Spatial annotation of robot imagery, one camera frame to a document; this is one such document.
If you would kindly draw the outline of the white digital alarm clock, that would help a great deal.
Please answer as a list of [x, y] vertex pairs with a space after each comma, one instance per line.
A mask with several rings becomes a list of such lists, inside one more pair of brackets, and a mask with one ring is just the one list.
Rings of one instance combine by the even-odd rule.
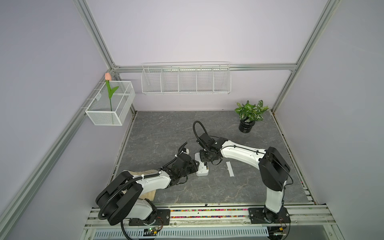
[[204, 177], [209, 174], [209, 166], [208, 163], [203, 163], [201, 161], [200, 153], [195, 153], [195, 160], [199, 163], [198, 170], [196, 171], [196, 175], [198, 177]]

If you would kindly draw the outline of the white battery cover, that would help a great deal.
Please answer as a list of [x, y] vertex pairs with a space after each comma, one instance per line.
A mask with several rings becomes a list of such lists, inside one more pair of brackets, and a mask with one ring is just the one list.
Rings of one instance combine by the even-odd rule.
[[231, 162], [226, 162], [226, 165], [227, 165], [227, 169], [228, 169], [230, 177], [234, 177], [235, 175], [234, 175], [234, 171], [233, 171]]

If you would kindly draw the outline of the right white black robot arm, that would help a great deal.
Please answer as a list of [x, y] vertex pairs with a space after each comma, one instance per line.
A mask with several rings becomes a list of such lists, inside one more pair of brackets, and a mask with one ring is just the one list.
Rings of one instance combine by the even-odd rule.
[[194, 121], [193, 132], [201, 150], [197, 154], [202, 163], [213, 163], [223, 158], [233, 159], [260, 171], [267, 196], [263, 208], [249, 210], [252, 223], [290, 224], [291, 218], [284, 206], [287, 185], [293, 184], [291, 168], [280, 152], [273, 147], [256, 149], [243, 146], [225, 138], [211, 137], [200, 121]]

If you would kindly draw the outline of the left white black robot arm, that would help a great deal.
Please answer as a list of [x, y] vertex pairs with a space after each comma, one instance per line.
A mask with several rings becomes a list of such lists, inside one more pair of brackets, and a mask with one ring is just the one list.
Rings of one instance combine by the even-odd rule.
[[157, 225], [150, 231], [152, 235], [157, 234], [169, 224], [170, 211], [159, 210], [143, 195], [185, 184], [188, 176], [196, 173], [198, 168], [199, 162], [191, 158], [186, 145], [182, 144], [175, 157], [154, 173], [133, 175], [129, 171], [121, 172], [96, 197], [98, 219], [107, 220], [111, 226], [120, 224], [121, 228], [125, 218], [139, 226]]

